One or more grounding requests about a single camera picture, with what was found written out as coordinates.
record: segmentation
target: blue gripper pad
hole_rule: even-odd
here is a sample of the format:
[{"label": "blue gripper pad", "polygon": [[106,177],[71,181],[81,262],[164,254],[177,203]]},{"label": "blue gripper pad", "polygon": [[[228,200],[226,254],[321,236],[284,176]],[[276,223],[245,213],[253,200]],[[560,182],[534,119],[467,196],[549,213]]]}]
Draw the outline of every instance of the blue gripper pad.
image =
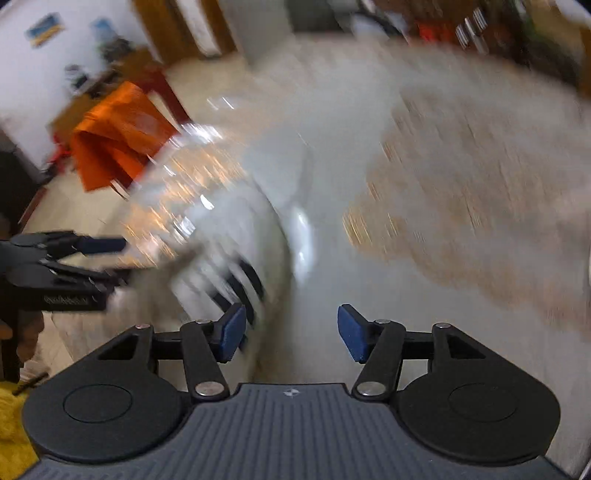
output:
[{"label": "blue gripper pad", "polygon": [[422,447],[385,404],[344,385],[243,385],[200,404],[163,445],[111,465],[42,460],[22,480],[567,480],[538,457],[463,465]]},{"label": "blue gripper pad", "polygon": [[[229,310],[226,314],[232,317],[227,321],[222,330],[222,341],[220,342],[220,351],[218,354],[219,358],[216,360],[220,363],[226,363],[232,360],[236,349],[242,342],[244,332],[246,331],[246,308],[243,306],[240,309],[232,313]],[[220,322],[225,320],[226,314],[219,320]]]},{"label": "blue gripper pad", "polygon": [[339,335],[349,349],[354,361],[365,363],[369,358],[369,344],[367,341],[366,324],[369,322],[363,318],[353,307],[341,305],[337,314]]},{"label": "blue gripper pad", "polygon": [[98,255],[122,252],[127,246],[123,237],[92,238],[83,237],[78,242],[78,251],[83,255]]}]

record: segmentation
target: wooden door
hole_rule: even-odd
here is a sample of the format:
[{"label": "wooden door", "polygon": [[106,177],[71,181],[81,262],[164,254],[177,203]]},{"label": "wooden door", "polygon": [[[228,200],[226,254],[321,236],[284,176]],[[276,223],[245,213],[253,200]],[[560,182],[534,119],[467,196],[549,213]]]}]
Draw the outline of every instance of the wooden door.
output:
[{"label": "wooden door", "polygon": [[134,7],[166,66],[200,56],[176,0],[134,0]]},{"label": "wooden door", "polygon": [[217,0],[201,0],[201,7],[222,55],[235,51],[236,45]]}]

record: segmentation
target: beige floor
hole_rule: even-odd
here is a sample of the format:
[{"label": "beige floor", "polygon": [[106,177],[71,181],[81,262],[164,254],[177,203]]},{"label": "beige floor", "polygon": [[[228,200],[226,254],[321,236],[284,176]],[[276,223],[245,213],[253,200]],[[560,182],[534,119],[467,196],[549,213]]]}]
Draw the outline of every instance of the beige floor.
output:
[{"label": "beige floor", "polygon": [[[247,74],[239,55],[222,60],[192,60],[174,66],[168,79],[187,112],[199,121],[199,106],[208,98],[218,95],[240,82]],[[152,101],[174,122],[160,98]],[[48,185],[48,193],[27,223],[26,232],[75,230],[85,235],[97,235],[104,224],[123,204],[124,199],[111,189],[86,193],[75,171],[55,178]],[[28,365],[30,372],[49,369],[51,375],[72,364],[51,314],[45,314],[46,329],[40,335],[38,353]]]}]

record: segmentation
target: orange cloth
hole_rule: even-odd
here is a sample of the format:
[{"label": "orange cloth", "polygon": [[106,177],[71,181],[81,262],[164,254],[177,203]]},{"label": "orange cloth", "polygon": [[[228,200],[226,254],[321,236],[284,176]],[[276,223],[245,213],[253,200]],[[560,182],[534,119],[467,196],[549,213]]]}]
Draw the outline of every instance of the orange cloth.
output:
[{"label": "orange cloth", "polygon": [[70,139],[85,190],[128,187],[176,133],[148,96],[125,82],[86,115]]}]

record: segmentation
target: black clamp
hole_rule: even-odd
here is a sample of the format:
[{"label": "black clamp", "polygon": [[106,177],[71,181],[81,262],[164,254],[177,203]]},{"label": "black clamp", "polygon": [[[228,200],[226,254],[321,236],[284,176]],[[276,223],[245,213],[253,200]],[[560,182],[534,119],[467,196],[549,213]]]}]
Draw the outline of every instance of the black clamp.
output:
[{"label": "black clamp", "polygon": [[[449,323],[431,333],[367,321],[351,305],[338,314],[353,359],[365,364],[351,395],[389,404],[422,444],[463,463],[513,465],[545,454],[560,406],[542,383]],[[428,371],[398,391],[403,360]]]},{"label": "black clamp", "polygon": [[[192,406],[230,390],[217,363],[230,361],[246,329],[234,304],[217,322],[190,322],[179,332],[136,325],[39,388],[23,425],[37,453],[74,463],[137,456],[177,429]],[[182,360],[188,393],[157,376],[159,360]]]},{"label": "black clamp", "polygon": [[93,271],[58,260],[81,253],[121,252],[124,238],[92,238],[72,231],[17,235],[0,241],[0,314],[13,337],[1,343],[3,378],[18,382],[18,312],[95,312],[106,309],[115,287],[125,284],[134,269]]}]

